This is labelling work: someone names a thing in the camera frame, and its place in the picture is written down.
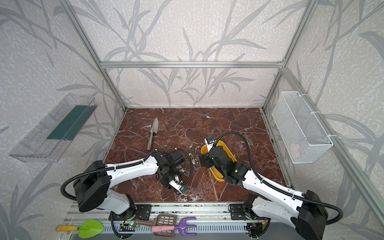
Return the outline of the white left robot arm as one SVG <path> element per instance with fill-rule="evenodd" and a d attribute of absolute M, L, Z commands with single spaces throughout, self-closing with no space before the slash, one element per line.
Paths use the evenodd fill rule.
<path fill-rule="evenodd" d="M 133 212 L 135 205 L 131 197 L 119 194 L 112 188 L 123 182 L 143 176 L 160 174 L 160 183 L 167 189 L 184 194 L 187 191 L 179 169 L 187 154 L 181 150 L 149 153 L 143 159 L 121 164 L 92 163 L 83 173 L 67 180 L 61 193 L 76 200 L 79 211 L 107 210 L 117 215 Z"/>

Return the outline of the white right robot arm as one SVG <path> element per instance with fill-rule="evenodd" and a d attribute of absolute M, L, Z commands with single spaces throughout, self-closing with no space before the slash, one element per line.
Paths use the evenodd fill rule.
<path fill-rule="evenodd" d="M 223 146 L 204 146 L 200 161 L 203 167 L 215 168 L 223 181 L 257 194 L 246 201 L 250 217 L 266 217 L 284 223 L 295 228 L 306 240 L 323 238 L 328 212 L 312 202 L 319 200 L 314 192 L 303 194 L 263 176 L 257 177 L 249 166 L 235 162 Z"/>

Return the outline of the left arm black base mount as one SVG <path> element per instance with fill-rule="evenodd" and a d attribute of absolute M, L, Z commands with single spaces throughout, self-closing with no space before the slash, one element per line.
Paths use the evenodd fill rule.
<path fill-rule="evenodd" d="M 126 221 L 126 220 L 149 220 L 152 205 L 150 204 L 139 204 L 135 205 L 133 199 L 130 195 L 127 195 L 130 207 L 123 212 L 122 214 L 117 215 L 116 213 L 111 212 L 109 216 L 109 221 Z"/>

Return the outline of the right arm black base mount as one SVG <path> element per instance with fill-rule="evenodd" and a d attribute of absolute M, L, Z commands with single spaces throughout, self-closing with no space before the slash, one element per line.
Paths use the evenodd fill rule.
<path fill-rule="evenodd" d="M 252 210 L 257 195 L 249 195 L 244 203 L 229 204 L 228 210 L 231 220 L 260 220 L 260 217 Z"/>

